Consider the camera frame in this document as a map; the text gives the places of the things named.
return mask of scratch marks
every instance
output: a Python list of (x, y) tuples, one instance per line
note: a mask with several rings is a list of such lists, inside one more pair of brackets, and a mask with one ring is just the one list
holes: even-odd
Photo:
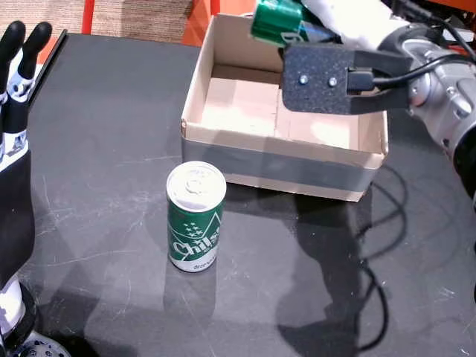
[(202, 333), (202, 336), (203, 338), (206, 340), (206, 342), (208, 343), (208, 348), (210, 349), (210, 353), (213, 357), (216, 357), (216, 354), (215, 354), (215, 350), (213, 349), (213, 346), (212, 344), (210, 343), (210, 339), (208, 338), (204, 328), (202, 327), (202, 325), (200, 324), (199, 320), (196, 318), (195, 314), (193, 313), (193, 310), (190, 308), (190, 305), (187, 301), (187, 299), (185, 298), (185, 295), (183, 292), (180, 292), (181, 294), (181, 298), (182, 300), (184, 301), (185, 303), (185, 306), (187, 307), (187, 311), (188, 313), (190, 314), (190, 316), (192, 316), (192, 319), (193, 321), (195, 322), (195, 324), (197, 325), (197, 327), (200, 329), (200, 332)]
[(456, 293), (453, 292), (452, 290), (450, 289), (447, 289), (446, 287), (442, 286), (440, 288), (440, 290), (438, 290), (438, 294), (440, 294), (441, 296), (443, 296), (444, 298), (447, 298), (448, 300), (449, 299), (452, 299), (456, 296)]
[(142, 158), (141, 160), (122, 161), (121, 163), (117, 164), (116, 166), (125, 166), (125, 165), (130, 165), (130, 164), (146, 164), (146, 163), (152, 162), (152, 161), (161, 161), (161, 160), (180, 158), (180, 157), (181, 156), (179, 156), (179, 155), (170, 155), (170, 156), (157, 156), (157, 157), (154, 157), (154, 158)]
[(462, 333), (465, 333), (466, 331), (468, 331), (469, 327), (473, 324), (473, 322), (475, 322), (475, 320), (476, 320), (476, 315), (473, 316), (473, 318), (470, 320), (470, 322), (465, 326)]
[(131, 288), (131, 280), (130, 280), (130, 279), (127, 280), (127, 286), (128, 286), (128, 290), (127, 290), (126, 303), (125, 303), (124, 307), (118, 311), (118, 313), (116, 314), (116, 316), (113, 317), (112, 320), (115, 320), (115, 319), (117, 319), (119, 316), (121, 316), (121, 315), (124, 316), (124, 315), (126, 314), (127, 308), (129, 307), (129, 304), (130, 304), (130, 302), (131, 302), (131, 291), (132, 291), (132, 288)]
[(46, 205), (48, 206), (48, 211), (51, 211), (51, 203), (48, 197), (48, 186), (46, 185), (45, 175), (43, 175), (42, 178), (43, 178), (43, 190), (45, 191)]
[(49, 263), (49, 264), (28, 263), (28, 265), (33, 266), (33, 267), (37, 267), (37, 268), (50, 268), (50, 267), (54, 267), (54, 266), (66, 266), (66, 265), (72, 264), (72, 263), (85, 262), (85, 261), (92, 260), (92, 259), (95, 259), (95, 258), (98, 258), (98, 257), (105, 257), (105, 256), (109, 256), (109, 255), (116, 255), (116, 254), (132, 254), (132, 253), (138, 253), (138, 252), (139, 251), (137, 251), (137, 250), (135, 250), (135, 251), (131, 251), (131, 250), (128, 250), (128, 251), (125, 251), (125, 250), (122, 250), (122, 251), (104, 251), (103, 253), (96, 253), (96, 254), (93, 254), (93, 255), (88, 255), (87, 257), (76, 258), (76, 259), (72, 259), (72, 260), (66, 260), (65, 262)]

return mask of cardboard box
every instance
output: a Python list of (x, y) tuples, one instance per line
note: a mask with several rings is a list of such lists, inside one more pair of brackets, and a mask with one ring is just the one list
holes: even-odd
[(388, 154), (387, 117), (290, 112), (277, 49), (251, 20), (218, 15), (208, 28), (181, 119), (184, 161), (228, 182), (358, 201)]

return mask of table surface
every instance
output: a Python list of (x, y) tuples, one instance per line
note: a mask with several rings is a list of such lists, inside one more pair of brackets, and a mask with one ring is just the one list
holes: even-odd
[[(73, 356), (473, 356), (476, 216), (404, 112), (358, 204), (228, 185), (219, 257), (167, 260), (165, 180), (197, 48), (69, 35), (33, 104), (36, 244), (20, 277)], [(384, 286), (358, 319), (368, 279)]]

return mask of soda can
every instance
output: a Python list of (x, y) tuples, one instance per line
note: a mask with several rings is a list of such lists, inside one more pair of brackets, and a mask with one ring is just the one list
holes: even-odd
[(189, 161), (169, 174), (169, 258), (177, 268), (198, 272), (215, 261), (225, 194), (225, 177), (206, 162)]
[(323, 42), (335, 34), (320, 25), (304, 5), (295, 0), (258, 0), (251, 35), (284, 47), (295, 42)]

